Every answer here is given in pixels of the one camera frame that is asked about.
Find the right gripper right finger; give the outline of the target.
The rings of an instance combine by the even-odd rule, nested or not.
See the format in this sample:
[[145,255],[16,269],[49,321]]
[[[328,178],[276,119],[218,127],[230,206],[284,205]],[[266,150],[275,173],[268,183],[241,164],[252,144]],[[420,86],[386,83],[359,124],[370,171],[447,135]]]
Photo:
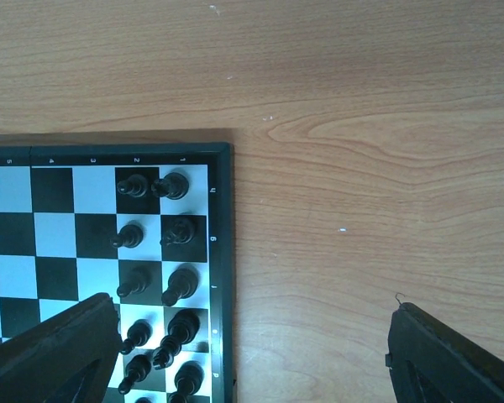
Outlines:
[[393,312],[387,342],[398,402],[504,402],[504,361],[411,302]]

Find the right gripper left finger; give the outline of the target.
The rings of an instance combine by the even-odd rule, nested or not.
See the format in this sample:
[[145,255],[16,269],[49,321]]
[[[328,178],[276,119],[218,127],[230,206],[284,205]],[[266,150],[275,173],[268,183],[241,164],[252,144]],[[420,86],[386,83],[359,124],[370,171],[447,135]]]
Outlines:
[[97,293],[0,344],[0,402],[101,402],[122,339]]

